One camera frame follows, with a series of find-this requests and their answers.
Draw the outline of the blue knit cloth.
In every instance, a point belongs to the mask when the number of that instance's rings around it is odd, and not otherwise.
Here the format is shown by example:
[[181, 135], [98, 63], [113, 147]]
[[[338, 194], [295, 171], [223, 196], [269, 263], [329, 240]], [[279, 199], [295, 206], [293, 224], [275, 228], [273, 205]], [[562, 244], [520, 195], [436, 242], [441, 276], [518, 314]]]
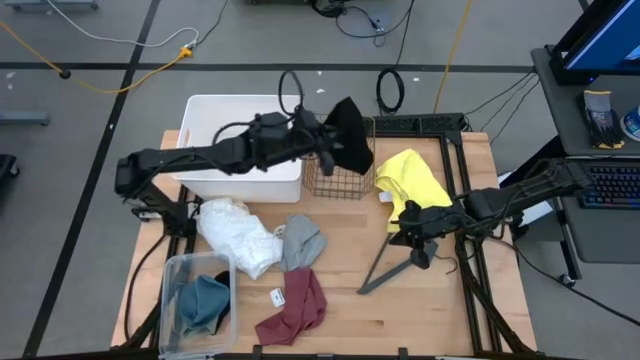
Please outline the blue knit cloth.
[[215, 277], [200, 275], [184, 287], [178, 308], [184, 336], [216, 335], [220, 329], [222, 323], [218, 325], [217, 319], [223, 307], [223, 287], [214, 280]]

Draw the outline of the maroon cloth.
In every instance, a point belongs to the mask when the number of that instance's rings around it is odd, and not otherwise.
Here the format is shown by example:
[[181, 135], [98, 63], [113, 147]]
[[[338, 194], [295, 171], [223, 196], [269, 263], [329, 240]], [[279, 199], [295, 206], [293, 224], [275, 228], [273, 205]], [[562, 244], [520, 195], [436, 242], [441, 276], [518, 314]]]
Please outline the maroon cloth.
[[300, 333], [318, 327], [325, 318], [327, 301], [311, 268], [285, 272], [284, 280], [282, 310], [255, 326], [262, 346], [290, 346]]

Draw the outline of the large black cloth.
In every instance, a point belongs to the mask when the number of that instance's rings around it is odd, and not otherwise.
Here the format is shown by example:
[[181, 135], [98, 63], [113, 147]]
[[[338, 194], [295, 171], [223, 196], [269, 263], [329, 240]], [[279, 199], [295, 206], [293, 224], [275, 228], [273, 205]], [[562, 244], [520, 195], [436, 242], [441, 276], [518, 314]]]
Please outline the large black cloth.
[[338, 147], [330, 154], [335, 164], [346, 170], [365, 175], [374, 161], [367, 144], [367, 130], [361, 112], [351, 97], [338, 102], [324, 121], [337, 132]]

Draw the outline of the grey cloth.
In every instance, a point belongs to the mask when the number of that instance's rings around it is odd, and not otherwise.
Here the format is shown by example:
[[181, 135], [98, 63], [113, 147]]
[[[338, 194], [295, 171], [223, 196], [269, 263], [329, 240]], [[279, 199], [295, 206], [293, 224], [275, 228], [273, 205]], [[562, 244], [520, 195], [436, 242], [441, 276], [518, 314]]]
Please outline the grey cloth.
[[305, 215], [292, 215], [274, 230], [282, 242], [280, 268], [290, 272], [310, 268], [328, 244], [326, 235]]

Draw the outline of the black computer monitor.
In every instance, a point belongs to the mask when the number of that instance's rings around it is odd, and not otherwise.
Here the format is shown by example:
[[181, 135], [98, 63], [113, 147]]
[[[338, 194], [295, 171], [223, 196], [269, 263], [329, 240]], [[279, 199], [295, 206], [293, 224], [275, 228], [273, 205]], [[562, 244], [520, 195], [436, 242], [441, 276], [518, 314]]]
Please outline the black computer monitor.
[[600, 75], [640, 75], [640, 0], [594, 0], [550, 50], [560, 85]]

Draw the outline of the white wipes tub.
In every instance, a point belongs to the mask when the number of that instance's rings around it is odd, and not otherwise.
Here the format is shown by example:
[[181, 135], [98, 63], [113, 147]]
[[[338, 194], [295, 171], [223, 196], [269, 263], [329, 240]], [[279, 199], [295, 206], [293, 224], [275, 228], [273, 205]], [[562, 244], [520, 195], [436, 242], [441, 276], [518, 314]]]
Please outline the white wipes tub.
[[621, 118], [620, 127], [628, 138], [640, 143], [640, 105]]

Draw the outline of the yellow cloth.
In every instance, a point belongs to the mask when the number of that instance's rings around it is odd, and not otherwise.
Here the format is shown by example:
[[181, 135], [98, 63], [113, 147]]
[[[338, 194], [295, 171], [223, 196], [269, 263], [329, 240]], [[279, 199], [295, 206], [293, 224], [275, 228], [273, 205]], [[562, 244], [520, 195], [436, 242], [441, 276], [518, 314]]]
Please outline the yellow cloth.
[[375, 186], [380, 190], [381, 203], [391, 203], [392, 213], [387, 224], [388, 233], [396, 233], [399, 219], [407, 201], [416, 202], [421, 208], [448, 207], [452, 201], [421, 155], [406, 149], [386, 160], [376, 169]]

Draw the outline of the small black cloth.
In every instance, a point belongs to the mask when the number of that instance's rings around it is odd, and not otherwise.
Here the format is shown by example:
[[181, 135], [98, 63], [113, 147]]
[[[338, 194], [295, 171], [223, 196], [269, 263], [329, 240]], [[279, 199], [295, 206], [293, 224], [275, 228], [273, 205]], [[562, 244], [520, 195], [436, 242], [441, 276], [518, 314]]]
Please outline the small black cloth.
[[230, 311], [230, 272], [223, 271], [219, 273], [214, 280], [223, 287], [222, 289], [222, 300], [223, 307], [218, 315], [217, 324], [220, 325], [225, 317], [229, 314]]

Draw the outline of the clear plastic container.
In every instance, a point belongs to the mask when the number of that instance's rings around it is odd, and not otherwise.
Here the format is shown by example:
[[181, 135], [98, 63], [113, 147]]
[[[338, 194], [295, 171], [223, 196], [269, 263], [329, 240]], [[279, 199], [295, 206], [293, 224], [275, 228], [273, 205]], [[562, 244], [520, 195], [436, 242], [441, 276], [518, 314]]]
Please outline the clear plastic container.
[[[182, 334], [179, 301], [184, 287], [200, 275], [230, 272], [230, 312], [216, 335]], [[236, 268], [227, 256], [215, 252], [177, 255], [164, 266], [159, 330], [160, 360], [210, 360], [231, 350], [236, 340]]]

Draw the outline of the grey clothes hanger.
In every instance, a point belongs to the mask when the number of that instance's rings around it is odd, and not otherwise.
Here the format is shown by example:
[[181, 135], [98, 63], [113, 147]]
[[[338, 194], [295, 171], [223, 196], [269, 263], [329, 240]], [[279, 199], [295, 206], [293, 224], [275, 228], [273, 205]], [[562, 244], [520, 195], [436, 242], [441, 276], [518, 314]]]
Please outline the grey clothes hanger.
[[[412, 262], [413, 257], [410, 256], [407, 260], [405, 260], [402, 263], [396, 265], [391, 270], [388, 270], [387, 272], [383, 273], [382, 275], [378, 276], [375, 279], [372, 278], [372, 275], [374, 274], [374, 272], [376, 270], [376, 267], [377, 267], [379, 261], [381, 260], [382, 255], [384, 254], [387, 246], [390, 244], [391, 239], [392, 239], [393, 236], [394, 236], [393, 233], [389, 233], [387, 235], [386, 239], [384, 240], [384, 242], [382, 243], [382, 246], [381, 246], [378, 254], [375, 257], [374, 262], [371, 265], [371, 268], [370, 268], [368, 274], [366, 275], [362, 286], [357, 290], [357, 293], [359, 295], [367, 295], [367, 294], [371, 293], [372, 291], [374, 291], [375, 289], [377, 289], [381, 285], [383, 285], [385, 282], [391, 280], [392, 278], [394, 278], [395, 276], [399, 275], [404, 270], [406, 270], [409, 267], [414, 265], [414, 263]], [[437, 242], [431, 241], [431, 242], [429, 242], [429, 243], [427, 243], [425, 245], [424, 249], [422, 250], [422, 254], [427, 257], [427, 260], [429, 262], [432, 262], [433, 259], [449, 261], [453, 265], [453, 268], [451, 270], [447, 271], [446, 274], [449, 275], [451, 273], [454, 273], [459, 268], [458, 261], [456, 259], [454, 259], [453, 257], [451, 257], [451, 256], [440, 256], [440, 255], [438, 255], [437, 254], [438, 248], [439, 248], [439, 244]]]

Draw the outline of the black keyboard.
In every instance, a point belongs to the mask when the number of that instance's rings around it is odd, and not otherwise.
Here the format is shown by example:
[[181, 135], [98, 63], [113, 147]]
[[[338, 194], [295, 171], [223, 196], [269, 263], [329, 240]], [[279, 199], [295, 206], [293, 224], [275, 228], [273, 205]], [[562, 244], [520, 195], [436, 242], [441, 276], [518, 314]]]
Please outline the black keyboard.
[[640, 210], [640, 165], [584, 164], [591, 185], [577, 198], [582, 208]]

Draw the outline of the black power strip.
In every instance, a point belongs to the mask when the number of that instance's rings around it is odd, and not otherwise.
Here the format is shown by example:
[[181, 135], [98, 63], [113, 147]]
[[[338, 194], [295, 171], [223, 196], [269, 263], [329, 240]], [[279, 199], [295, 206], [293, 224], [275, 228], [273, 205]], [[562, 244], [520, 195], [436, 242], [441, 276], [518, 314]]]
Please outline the black power strip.
[[423, 134], [467, 128], [462, 113], [378, 116], [375, 123], [378, 133]]

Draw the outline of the white cloth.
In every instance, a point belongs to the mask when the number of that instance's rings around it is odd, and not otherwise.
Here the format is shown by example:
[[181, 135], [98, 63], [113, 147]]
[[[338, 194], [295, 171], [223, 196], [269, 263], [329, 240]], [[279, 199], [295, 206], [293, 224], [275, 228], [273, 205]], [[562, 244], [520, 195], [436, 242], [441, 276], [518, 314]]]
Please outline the white cloth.
[[252, 280], [282, 258], [283, 241], [239, 200], [216, 198], [202, 203], [197, 229], [214, 252], [227, 256]]

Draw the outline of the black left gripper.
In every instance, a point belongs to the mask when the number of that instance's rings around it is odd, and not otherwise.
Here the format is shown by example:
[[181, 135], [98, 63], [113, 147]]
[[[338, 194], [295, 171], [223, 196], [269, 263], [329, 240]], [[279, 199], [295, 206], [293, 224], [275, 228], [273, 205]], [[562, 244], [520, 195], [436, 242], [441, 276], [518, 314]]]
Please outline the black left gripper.
[[294, 113], [293, 131], [301, 138], [305, 154], [314, 154], [324, 176], [332, 176], [336, 161], [334, 152], [343, 147], [338, 141], [340, 132], [332, 125], [321, 123], [316, 116], [304, 108]]

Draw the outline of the black caster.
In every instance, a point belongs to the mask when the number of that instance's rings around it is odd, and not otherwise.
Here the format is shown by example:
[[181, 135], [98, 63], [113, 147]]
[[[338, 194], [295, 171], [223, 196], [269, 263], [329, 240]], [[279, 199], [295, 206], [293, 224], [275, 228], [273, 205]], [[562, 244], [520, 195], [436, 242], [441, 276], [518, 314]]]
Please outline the black caster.
[[9, 154], [0, 154], [0, 179], [15, 178], [19, 174], [17, 158]]

